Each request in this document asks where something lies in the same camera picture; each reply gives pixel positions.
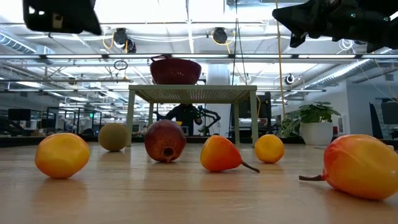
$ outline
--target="desk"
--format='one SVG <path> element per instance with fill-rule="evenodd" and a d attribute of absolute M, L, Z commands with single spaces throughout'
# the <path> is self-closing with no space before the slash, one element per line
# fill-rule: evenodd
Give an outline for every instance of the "desk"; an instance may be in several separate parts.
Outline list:
<path fill-rule="evenodd" d="M 137 96 L 149 103 L 148 126 L 153 123 L 154 103 L 234 103 L 234 121 L 237 125 L 235 141 L 239 144 L 239 102 L 250 98 L 253 145 L 258 140 L 257 86 L 251 85 L 129 85 L 127 108 L 128 146 L 131 146 L 131 133 L 134 115 L 134 99 Z"/>

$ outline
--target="ceiling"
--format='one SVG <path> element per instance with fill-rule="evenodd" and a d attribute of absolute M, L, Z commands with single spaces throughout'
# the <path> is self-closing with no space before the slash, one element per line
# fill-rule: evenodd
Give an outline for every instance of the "ceiling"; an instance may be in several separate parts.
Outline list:
<path fill-rule="evenodd" d="M 111 37 L 116 28 L 125 27 L 129 37 L 135 42 L 138 54 L 228 54 L 225 45 L 215 44 L 211 38 L 211 32 L 215 27 L 224 27 L 228 34 L 229 50 L 237 54 L 278 54 L 279 45 L 277 39 L 277 23 L 272 18 L 272 10 L 275 9 L 273 1 L 269 4 L 260 6 L 239 6 L 238 19 L 240 27 L 240 37 L 234 41 L 235 8 L 229 8 L 224 4 L 224 0 L 189 0 L 188 14 L 185 1 L 183 0 L 97 0 L 95 12 L 101 23 L 104 36 L 94 36 L 89 33 L 79 35 L 71 34 L 48 34 L 33 32 L 28 30 L 23 24 L 22 1 L 0 0 L 3 4 L 0 7 L 0 33 L 7 32 L 18 40 L 32 46 L 46 46 L 54 51 L 55 54 L 121 54 L 122 49 L 113 45 Z M 297 4 L 302 1 L 290 0 L 280 1 L 279 7 Z M 290 31 L 284 26 L 280 28 L 280 48 L 283 54 L 352 54 L 364 53 L 365 45 L 356 45 L 352 41 L 342 40 L 332 42 L 330 38 L 321 37 L 320 39 L 309 39 L 296 49 L 289 47 Z M 0 45 L 2 54 L 20 54 L 9 47 Z M 7 61 L 7 63 L 23 68 L 25 73 L 10 73 L 14 78 L 34 78 L 40 79 L 51 74 L 53 79 L 65 79 L 75 77 L 77 79 L 116 79 L 117 72 L 110 73 L 113 63 L 106 63 L 98 60 L 57 60 L 53 65 L 36 63 L 29 61 Z M 74 63 L 81 63 L 79 67 L 73 67 Z M 147 60 L 130 60 L 126 74 L 122 72 L 117 79 L 126 76 L 134 84 L 152 83 Z M 214 63 L 212 60 L 202 60 L 202 79 L 207 76 L 207 66 Z M 233 72 L 233 61 L 228 63 L 230 72 Z M 321 72 L 327 71 L 337 66 L 336 63 L 282 63 L 282 76 L 293 74 L 296 85 L 301 85 L 309 80 L 316 78 Z M 249 74 L 250 84 L 259 87 L 279 88 L 279 64 L 275 62 L 248 61 L 244 63 L 246 73 Z M 236 61 L 236 71 L 243 71 L 243 63 Z M 0 73 L 0 77 L 12 78 Z M 13 84 L 18 88 L 26 86 Z M 68 83 L 53 83 L 55 88 L 127 88 L 128 83 L 115 82 L 93 82 L 78 83 L 69 85 Z M 103 101 L 97 93 L 90 96 L 91 100 Z M 128 99 L 124 93 L 119 95 L 122 99 Z"/>

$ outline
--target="fruit stem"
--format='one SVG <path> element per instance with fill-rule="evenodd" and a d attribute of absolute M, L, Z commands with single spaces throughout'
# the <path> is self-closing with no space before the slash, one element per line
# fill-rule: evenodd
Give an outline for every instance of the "fruit stem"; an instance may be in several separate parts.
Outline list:
<path fill-rule="evenodd" d="M 249 168 L 249 169 L 251 169 L 251 170 L 254 170 L 254 171 L 256 171 L 256 172 L 260 172 L 259 169 L 254 168 L 254 167 L 250 166 L 249 164 L 247 164 L 247 163 L 245 163 L 245 162 L 243 162 L 243 161 L 242 161 L 242 165 L 243 165 L 244 167 L 247 167 L 247 168 Z"/>
<path fill-rule="evenodd" d="M 298 177 L 299 180 L 304 180 L 304 181 L 324 181 L 323 176 L 322 175 L 318 175 L 315 177 L 304 177 L 304 176 L 299 176 Z"/>

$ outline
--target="wooden table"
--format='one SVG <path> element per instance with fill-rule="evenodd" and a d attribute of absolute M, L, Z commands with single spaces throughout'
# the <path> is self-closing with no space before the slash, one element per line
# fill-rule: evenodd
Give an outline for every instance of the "wooden table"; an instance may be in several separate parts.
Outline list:
<path fill-rule="evenodd" d="M 257 86 L 252 85 L 129 85 L 126 126 L 132 127 L 134 99 L 140 96 L 149 103 L 148 126 L 152 124 L 154 103 L 217 103 L 234 104 L 235 143 L 239 144 L 239 102 L 250 99 L 252 141 L 258 140 Z M 129 130 L 128 146 L 131 143 Z"/>
<path fill-rule="evenodd" d="M 48 179 L 34 165 L 35 147 L 0 149 L 1 224 L 396 224 L 398 195 L 384 202 L 354 198 L 299 174 L 322 171 L 323 151 L 286 146 L 278 164 L 263 164 L 241 144 L 238 167 L 211 174 L 190 144 L 175 163 L 147 162 L 142 144 L 107 152 L 90 144 L 86 167 L 68 180 Z"/>

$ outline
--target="orange fruit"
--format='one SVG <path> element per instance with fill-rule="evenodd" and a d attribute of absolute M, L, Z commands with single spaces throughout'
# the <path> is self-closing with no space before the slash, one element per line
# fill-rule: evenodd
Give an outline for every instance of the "orange fruit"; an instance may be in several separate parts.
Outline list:
<path fill-rule="evenodd" d="M 254 145 L 257 158 L 266 163 L 276 163 L 285 154 L 284 143 L 273 134 L 266 134 L 259 138 Z"/>
<path fill-rule="evenodd" d="M 35 164 L 45 175 L 65 179 L 88 162 L 90 150 L 81 137 L 71 133 L 53 134 L 37 146 Z"/>

